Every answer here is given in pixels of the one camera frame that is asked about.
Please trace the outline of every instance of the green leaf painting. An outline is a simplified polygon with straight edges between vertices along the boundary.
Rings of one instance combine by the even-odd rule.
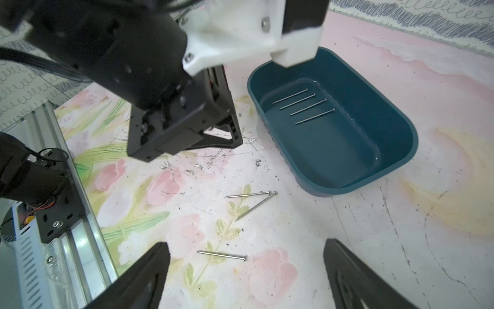
[[[213,281],[203,281],[192,289],[192,294],[197,297],[208,297],[216,293],[217,288],[218,286]]]
[[[244,187],[244,193],[243,194],[250,194],[250,193],[251,193],[250,184],[246,184]],[[247,198],[246,196],[243,196],[241,198],[241,201],[243,202],[246,198]]]
[[[229,208],[228,208],[228,213],[231,214],[232,216],[235,216],[235,210],[237,208],[237,205],[234,202],[228,203]]]
[[[89,127],[98,117],[102,114],[102,112],[110,105],[111,103],[106,104],[102,109],[97,109],[96,111],[90,113],[82,122],[80,122],[77,126],[75,126],[73,129],[68,130],[66,133],[63,134],[64,138],[67,140],[74,135],[81,133],[87,127]]]
[[[121,109],[127,105],[127,102],[124,99],[119,99],[117,103],[115,104],[113,110],[110,112],[110,114],[106,117],[106,119],[103,121],[103,123],[97,128],[94,132],[93,135],[97,135],[101,132],[104,131],[104,129],[113,121],[115,120],[116,117],[118,117]]]
[[[74,165],[76,167],[77,174],[81,179],[82,185],[87,186],[87,182],[91,177],[93,165],[92,164],[84,165],[80,163],[74,163]]]
[[[125,220],[111,227],[101,229],[103,238],[108,244],[112,241],[117,241],[123,237],[127,237],[132,232],[141,232],[152,228],[163,220],[166,220],[170,212],[156,213],[146,215],[137,219]]]
[[[108,194],[105,191],[94,190],[87,195],[87,198],[89,199],[94,214],[97,215],[101,205],[103,205],[108,198]]]
[[[74,158],[75,163],[90,165],[101,162],[114,162],[127,157],[127,142],[112,143],[84,151]]]
[[[237,216],[243,215],[249,209],[250,209],[249,206],[239,207],[238,210],[237,210],[237,212],[236,212],[236,215]]]
[[[218,219],[216,221],[216,233],[220,236],[223,236],[223,232],[225,231],[226,223],[223,219]]]
[[[184,282],[185,286],[190,288],[194,282],[194,267],[192,264],[188,263],[184,271]]]
[[[225,238],[228,240],[235,239],[240,236],[241,230],[238,227],[231,228],[225,233]]]
[[[134,193],[134,205],[137,206],[141,201],[145,200],[144,197],[146,196],[146,192],[148,189],[149,184],[151,183],[151,180],[153,180],[153,176],[149,176],[142,182],[142,184],[137,188],[137,190]]]

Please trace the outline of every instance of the white surface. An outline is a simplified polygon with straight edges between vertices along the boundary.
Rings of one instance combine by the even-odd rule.
[[[271,53],[273,60],[285,67],[295,65],[316,55],[322,27],[306,28],[282,35],[285,0],[212,0],[205,8],[193,10],[180,27],[187,34],[182,61],[191,76],[201,70],[247,58]],[[263,31],[261,21],[269,17],[270,30]]]

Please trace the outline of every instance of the wall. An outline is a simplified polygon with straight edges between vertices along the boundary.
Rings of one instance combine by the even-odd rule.
[[[22,39],[28,30],[26,22],[13,33],[0,27],[0,45],[49,59],[43,51]],[[63,104],[88,85],[0,60],[0,130],[47,101]]]
[[[494,55],[494,0],[331,0],[329,9]]]

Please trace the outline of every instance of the nail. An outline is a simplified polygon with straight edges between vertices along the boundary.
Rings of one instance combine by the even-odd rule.
[[[294,105],[294,104],[297,104],[298,102],[302,102],[302,101],[304,101],[304,100],[310,99],[310,98],[312,98],[313,96],[316,96],[316,94],[313,94],[313,95],[310,95],[310,96],[305,97],[305,98],[303,98],[303,99],[300,99],[299,101],[295,101],[294,103],[290,103],[290,104],[288,104],[287,106],[283,106],[282,108],[280,108],[280,110],[282,110],[282,109],[284,109],[284,108],[287,108],[287,107],[289,107],[289,106],[292,106],[292,105]]]
[[[319,101],[319,102],[317,102],[317,103],[315,103],[315,104],[312,104],[311,106],[307,106],[306,108],[302,108],[302,109],[301,109],[301,110],[299,110],[299,111],[296,111],[296,112],[294,112],[294,113],[291,113],[291,114],[290,114],[290,116],[293,116],[293,115],[295,115],[295,114],[298,114],[298,113],[300,113],[300,112],[303,112],[304,110],[307,110],[307,109],[309,109],[309,108],[311,108],[311,107],[316,106],[317,104],[320,104],[320,103],[323,103],[323,102],[326,102],[326,101],[327,101],[327,99],[324,99],[324,100]]]
[[[251,211],[253,211],[254,209],[256,209],[257,207],[259,207],[262,203],[266,202],[267,200],[269,200],[270,198],[272,198],[273,196],[277,195],[278,193],[276,191],[273,191],[272,194],[270,194],[268,197],[266,197],[265,199],[263,199],[262,201],[260,201],[259,203],[257,203],[254,207],[252,207],[251,209],[247,210],[246,212],[244,212],[243,214],[241,214],[238,218],[235,219],[235,221],[238,221],[240,219],[242,219],[243,217],[247,216],[248,213],[250,213]]]
[[[254,195],[262,195],[262,194],[271,194],[271,191],[268,191],[268,192],[261,191],[261,192],[258,192],[258,193],[241,194],[241,195],[228,195],[228,196],[225,196],[225,198],[254,196]]]
[[[281,102],[281,101],[286,100],[286,99],[289,99],[289,98],[291,98],[293,96],[296,96],[297,94],[301,94],[301,93],[304,93],[306,91],[307,91],[307,88],[305,90],[300,91],[300,92],[297,92],[297,93],[294,93],[292,95],[286,96],[283,99],[279,99],[278,101],[273,102],[273,104],[278,103],[278,102]]]
[[[213,255],[213,256],[216,256],[216,257],[224,257],[224,258],[244,260],[244,262],[247,260],[247,256],[231,255],[231,254],[217,253],[217,252],[209,252],[209,251],[201,251],[201,250],[197,251],[197,253],[206,254],[206,255]]]
[[[319,117],[319,116],[325,115],[325,114],[330,113],[330,112],[334,112],[334,109],[331,109],[330,111],[327,111],[327,112],[321,113],[321,114],[319,114],[319,115],[313,116],[313,117],[311,117],[311,118],[307,118],[307,119],[304,119],[304,120],[302,120],[302,121],[296,122],[295,124],[296,124],[296,125],[301,124],[301,123],[303,123],[303,122],[309,121],[309,120],[311,120],[311,119],[317,118],[317,117]]]

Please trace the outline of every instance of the metal nail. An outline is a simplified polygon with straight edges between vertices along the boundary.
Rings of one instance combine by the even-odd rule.
[[[246,212],[244,212],[243,214],[241,214],[238,218],[235,219],[235,221],[238,221],[240,219],[242,219],[243,217],[247,216],[248,213],[250,213],[251,211],[253,211],[254,209],[256,209],[257,207],[261,206],[262,203],[266,202],[267,200],[269,200],[270,198],[272,198],[273,196],[277,195],[278,193],[276,191],[273,191],[272,194],[270,194],[268,197],[266,197],[265,199],[263,199],[262,201],[260,201],[259,203],[257,203],[254,207],[252,207],[251,209],[247,210]]]
[[[304,120],[302,120],[302,121],[296,122],[295,124],[296,124],[296,125],[301,124],[301,123],[303,123],[303,122],[309,121],[309,120],[311,120],[311,119],[317,118],[317,117],[319,117],[319,116],[325,115],[325,114],[330,113],[330,112],[334,112],[334,109],[331,109],[330,111],[327,111],[327,112],[321,113],[321,114],[319,114],[319,115],[313,116],[313,117],[311,117],[311,118],[307,118],[307,119],[304,119]]]
[[[327,101],[327,99],[324,99],[324,100],[319,101],[319,102],[317,102],[317,103],[315,103],[315,104],[312,104],[311,106],[307,106],[306,108],[302,108],[302,109],[301,109],[301,110],[299,110],[299,111],[296,111],[296,112],[294,112],[294,113],[291,113],[291,114],[290,114],[290,116],[293,116],[293,115],[295,115],[295,114],[298,114],[298,113],[300,113],[300,112],[303,112],[304,110],[307,110],[307,109],[309,109],[309,108],[311,108],[311,107],[316,106],[317,104],[320,104],[320,103],[323,103],[323,102],[326,102],[326,101]]]
[[[63,226],[63,221],[62,221],[62,220],[60,220],[60,221],[55,221],[55,222],[53,223],[53,227],[54,227],[54,228],[61,228],[62,226]]]
[[[286,100],[286,99],[289,99],[289,98],[291,98],[292,96],[296,96],[297,94],[301,94],[301,93],[304,93],[304,92],[306,92],[306,91],[307,91],[307,88],[306,88],[305,90],[302,90],[302,91],[299,91],[299,92],[294,93],[294,94],[292,94],[292,95],[289,95],[289,96],[287,96],[287,97],[284,97],[283,99],[279,99],[278,101],[273,102],[273,104],[278,103],[278,102],[281,102],[281,101]]]
[[[258,192],[258,193],[251,193],[251,194],[228,195],[228,196],[225,196],[225,198],[231,198],[231,197],[244,197],[244,196],[254,196],[254,195],[271,194],[271,193],[272,193],[271,191],[268,191],[268,192],[261,191],[261,192]]]
[[[290,103],[290,104],[288,104],[287,106],[283,106],[282,108],[280,108],[280,110],[282,110],[282,109],[284,109],[284,108],[287,108],[287,107],[289,107],[289,106],[292,106],[292,105],[294,105],[294,104],[297,104],[298,102],[302,102],[302,101],[305,101],[305,100],[307,100],[307,99],[310,99],[310,98],[312,98],[313,96],[316,96],[316,94],[313,94],[313,95],[310,95],[310,96],[305,97],[305,98],[303,98],[303,99],[300,99],[299,101],[295,101],[294,103]]]
[[[194,59],[194,54],[192,54],[192,53],[187,53],[187,54],[185,55],[185,57],[184,57],[184,60],[185,60],[185,62],[186,62],[186,63],[191,62],[191,61],[192,61],[192,59]]]
[[[225,254],[225,253],[209,252],[209,251],[202,251],[202,250],[197,251],[197,253],[207,254],[207,255],[214,255],[216,257],[224,257],[224,258],[232,258],[232,259],[244,260],[244,262],[247,260],[247,256],[240,256],[240,255],[232,255],[232,254]]]
[[[271,22],[269,21],[269,17],[264,17],[261,20],[261,29],[262,32],[269,32],[269,29],[271,28]]]

